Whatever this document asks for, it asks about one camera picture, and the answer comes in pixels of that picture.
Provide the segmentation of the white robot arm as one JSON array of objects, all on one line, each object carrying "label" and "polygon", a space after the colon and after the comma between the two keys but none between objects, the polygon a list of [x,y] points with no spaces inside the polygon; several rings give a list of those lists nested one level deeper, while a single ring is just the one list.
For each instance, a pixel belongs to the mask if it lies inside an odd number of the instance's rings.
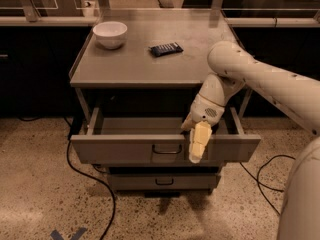
[{"label": "white robot arm", "polygon": [[190,133],[189,160],[200,162],[211,127],[220,121],[227,102],[249,86],[316,136],[290,171],[277,240],[320,240],[320,82],[260,62],[229,41],[215,43],[207,61],[212,72],[182,124]]}]

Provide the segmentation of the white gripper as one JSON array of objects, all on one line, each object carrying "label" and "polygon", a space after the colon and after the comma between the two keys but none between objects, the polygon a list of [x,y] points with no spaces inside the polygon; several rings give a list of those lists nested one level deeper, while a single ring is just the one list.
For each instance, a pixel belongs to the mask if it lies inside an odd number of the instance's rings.
[{"label": "white gripper", "polygon": [[183,131],[190,131],[189,160],[199,163],[212,134],[211,126],[216,125],[225,109],[197,94],[181,125]]}]

